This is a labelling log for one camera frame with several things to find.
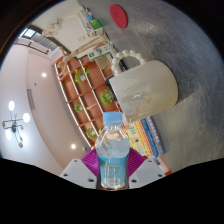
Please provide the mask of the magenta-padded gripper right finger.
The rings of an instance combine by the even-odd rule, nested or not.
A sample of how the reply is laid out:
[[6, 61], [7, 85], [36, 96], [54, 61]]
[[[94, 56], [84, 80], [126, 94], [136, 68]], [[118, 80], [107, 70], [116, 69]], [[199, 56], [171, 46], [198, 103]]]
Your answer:
[[141, 188], [165, 176], [153, 159], [145, 159], [134, 149], [129, 151], [126, 173], [130, 189]]

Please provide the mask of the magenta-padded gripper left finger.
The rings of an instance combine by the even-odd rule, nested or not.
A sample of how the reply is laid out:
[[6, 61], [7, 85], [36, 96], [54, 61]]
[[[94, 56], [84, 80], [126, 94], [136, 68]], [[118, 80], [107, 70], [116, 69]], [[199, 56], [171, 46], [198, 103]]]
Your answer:
[[95, 149], [81, 159], [73, 158], [60, 177], [78, 186], [95, 189], [98, 179], [98, 157]]

